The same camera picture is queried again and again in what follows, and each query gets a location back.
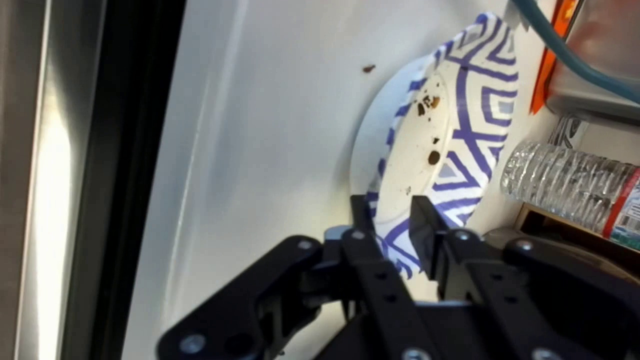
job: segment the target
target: paper plate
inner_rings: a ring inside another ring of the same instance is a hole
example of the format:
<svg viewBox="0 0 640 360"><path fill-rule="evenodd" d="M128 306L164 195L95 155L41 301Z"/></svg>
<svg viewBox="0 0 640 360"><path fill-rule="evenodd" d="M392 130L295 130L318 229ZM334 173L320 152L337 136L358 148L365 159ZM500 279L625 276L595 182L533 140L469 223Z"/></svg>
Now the paper plate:
<svg viewBox="0 0 640 360"><path fill-rule="evenodd" d="M494 15L404 66L371 104L353 152L355 195L369 195L383 253L413 276L410 198L426 195L464 227L498 163L519 94L512 32Z"/></svg>

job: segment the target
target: black frame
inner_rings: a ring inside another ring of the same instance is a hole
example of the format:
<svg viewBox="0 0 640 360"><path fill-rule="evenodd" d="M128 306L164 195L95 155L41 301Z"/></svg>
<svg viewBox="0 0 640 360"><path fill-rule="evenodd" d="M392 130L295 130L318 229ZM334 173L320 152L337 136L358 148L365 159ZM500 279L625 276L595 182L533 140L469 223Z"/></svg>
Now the black frame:
<svg viewBox="0 0 640 360"><path fill-rule="evenodd" d="M120 359L186 0L107 6L63 359Z"/></svg>

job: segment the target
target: plastic water bottle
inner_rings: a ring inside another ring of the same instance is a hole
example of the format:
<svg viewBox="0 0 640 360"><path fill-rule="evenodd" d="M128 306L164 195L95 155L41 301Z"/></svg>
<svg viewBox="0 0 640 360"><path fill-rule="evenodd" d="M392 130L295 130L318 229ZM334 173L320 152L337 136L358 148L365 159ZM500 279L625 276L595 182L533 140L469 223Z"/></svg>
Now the plastic water bottle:
<svg viewBox="0 0 640 360"><path fill-rule="evenodd" d="M640 251L640 169L552 144L520 144L504 166L507 195Z"/></svg>

